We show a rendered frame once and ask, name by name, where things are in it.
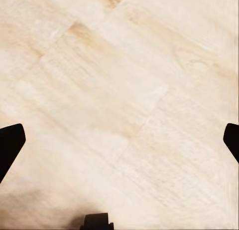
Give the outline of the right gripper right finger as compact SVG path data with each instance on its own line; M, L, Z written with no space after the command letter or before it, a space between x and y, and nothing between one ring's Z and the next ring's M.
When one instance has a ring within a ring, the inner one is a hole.
M223 141L239 163L239 125L228 123Z

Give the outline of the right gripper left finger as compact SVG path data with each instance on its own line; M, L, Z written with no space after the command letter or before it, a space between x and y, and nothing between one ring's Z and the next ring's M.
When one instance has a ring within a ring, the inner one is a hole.
M0 129L0 183L26 142L21 123Z

